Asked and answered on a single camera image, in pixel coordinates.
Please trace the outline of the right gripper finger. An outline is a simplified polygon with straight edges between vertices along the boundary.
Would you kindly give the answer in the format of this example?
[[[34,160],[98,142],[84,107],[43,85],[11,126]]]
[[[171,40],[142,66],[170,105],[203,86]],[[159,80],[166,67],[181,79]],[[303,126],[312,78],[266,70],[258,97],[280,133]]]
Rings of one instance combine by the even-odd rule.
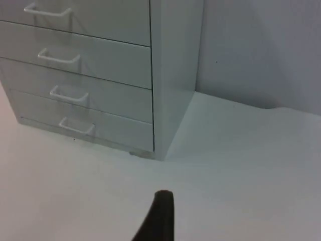
[[[133,237],[133,240],[174,240],[175,203],[174,194],[159,190],[154,194],[150,209]]]

